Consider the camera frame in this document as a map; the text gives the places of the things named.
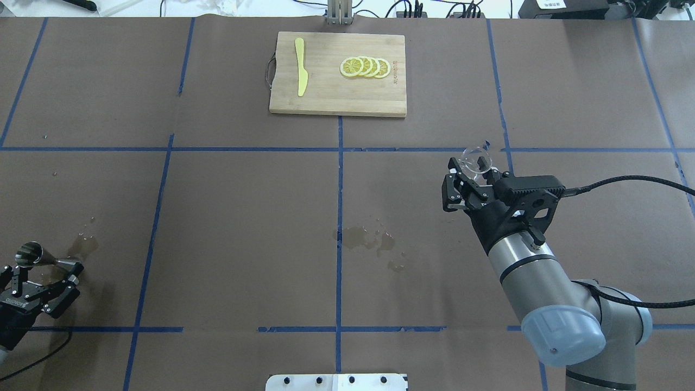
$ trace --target cutting board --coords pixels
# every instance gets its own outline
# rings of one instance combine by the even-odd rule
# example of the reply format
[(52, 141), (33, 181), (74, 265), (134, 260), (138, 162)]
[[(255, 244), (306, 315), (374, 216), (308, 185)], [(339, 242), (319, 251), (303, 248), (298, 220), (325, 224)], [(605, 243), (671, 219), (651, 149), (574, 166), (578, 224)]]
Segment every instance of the cutting board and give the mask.
[[(304, 68), (309, 73), (302, 97), (297, 95), (297, 37), (304, 39)], [(343, 76), (341, 63), (356, 56), (384, 58), (391, 62), (390, 75), (383, 79)], [(399, 118), (406, 115), (403, 35), (280, 31), (275, 57), (271, 113)]]

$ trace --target brown table surface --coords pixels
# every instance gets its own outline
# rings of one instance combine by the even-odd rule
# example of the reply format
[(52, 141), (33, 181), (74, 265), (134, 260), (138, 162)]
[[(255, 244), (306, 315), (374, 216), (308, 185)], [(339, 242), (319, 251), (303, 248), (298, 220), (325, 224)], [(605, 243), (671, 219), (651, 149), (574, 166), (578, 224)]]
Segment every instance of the brown table surface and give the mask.
[[(405, 35), (405, 119), (268, 112), (277, 32), (336, 30)], [(262, 390), (340, 371), (562, 390), (468, 218), (441, 210), (448, 158), (489, 140), (500, 169), (567, 186), (695, 184), (693, 36), (643, 20), (0, 18), (0, 255), (98, 244), (81, 297), (37, 322), (72, 342), (2, 389)], [(563, 200), (548, 243), (571, 278), (683, 300), (694, 214), (683, 193), (621, 182)], [(695, 310), (652, 315), (639, 389), (692, 388)], [(29, 333), (1, 373), (64, 338)]]

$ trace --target yellow knife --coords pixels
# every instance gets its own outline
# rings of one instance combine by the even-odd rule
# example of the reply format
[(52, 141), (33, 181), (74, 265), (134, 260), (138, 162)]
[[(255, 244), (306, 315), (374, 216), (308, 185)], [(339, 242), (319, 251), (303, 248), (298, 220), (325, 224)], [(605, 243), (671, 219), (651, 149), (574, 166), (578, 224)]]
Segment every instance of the yellow knife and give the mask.
[(309, 73), (304, 69), (304, 38), (295, 40), (295, 49), (297, 50), (297, 68), (299, 68), (297, 95), (304, 96), (306, 84), (309, 82)]

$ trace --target white plastic mount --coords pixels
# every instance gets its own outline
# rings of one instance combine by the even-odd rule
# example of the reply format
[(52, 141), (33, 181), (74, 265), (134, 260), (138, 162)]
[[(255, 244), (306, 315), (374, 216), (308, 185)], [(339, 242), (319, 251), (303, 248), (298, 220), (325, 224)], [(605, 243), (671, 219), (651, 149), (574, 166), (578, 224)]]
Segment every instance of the white plastic mount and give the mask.
[(408, 391), (405, 374), (273, 375), (265, 391)]

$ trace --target sliced lemon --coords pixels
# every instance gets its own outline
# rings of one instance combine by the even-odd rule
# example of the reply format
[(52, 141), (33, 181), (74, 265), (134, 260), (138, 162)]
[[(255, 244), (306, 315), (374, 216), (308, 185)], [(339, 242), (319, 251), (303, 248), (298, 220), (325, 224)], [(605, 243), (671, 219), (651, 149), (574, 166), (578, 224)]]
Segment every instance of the sliced lemon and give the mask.
[(375, 79), (383, 79), (391, 73), (391, 63), (384, 60), (383, 58), (376, 58), (377, 63), (379, 63), (379, 72), (374, 75)]
[(348, 57), (341, 63), (341, 74), (347, 77), (355, 77), (362, 72), (364, 61), (359, 57)]
[(371, 73), (374, 70), (374, 68), (376, 67), (376, 64), (374, 62), (372, 62), (371, 57), (360, 56), (359, 58), (364, 62), (364, 66), (362, 67), (362, 72), (359, 73), (360, 76), (364, 76), (368, 73)]
[(376, 76), (376, 75), (379, 74), (379, 71), (381, 70), (382, 65), (381, 65), (381, 63), (380, 63), (379, 61), (377, 61), (376, 58), (373, 58), (373, 57), (370, 57), (370, 58), (369, 58), (369, 61), (372, 62), (372, 63), (374, 63), (375, 66), (374, 66), (374, 68), (372, 69), (372, 72), (369, 72), (368, 74), (365, 74), (364, 76), (365, 76), (365, 77), (374, 77), (374, 76)]

